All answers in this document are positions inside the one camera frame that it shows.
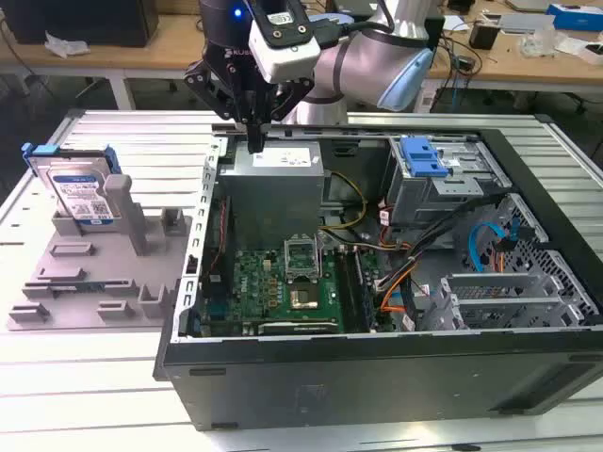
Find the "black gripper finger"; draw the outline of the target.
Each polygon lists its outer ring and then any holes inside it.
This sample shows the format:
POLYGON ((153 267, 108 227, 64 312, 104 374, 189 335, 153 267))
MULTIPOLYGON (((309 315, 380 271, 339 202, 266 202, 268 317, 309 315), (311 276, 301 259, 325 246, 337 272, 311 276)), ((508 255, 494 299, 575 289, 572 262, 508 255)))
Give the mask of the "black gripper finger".
POLYGON ((254 100, 254 152, 264 149, 269 126, 281 121, 305 98, 314 81, 302 77, 281 84, 269 84, 263 78, 257 86, 254 100))
POLYGON ((219 67, 221 73, 205 60, 196 62, 185 74, 186 85, 221 119, 233 120, 246 134, 248 152, 255 153, 252 103, 243 89, 241 70, 234 62, 219 67))

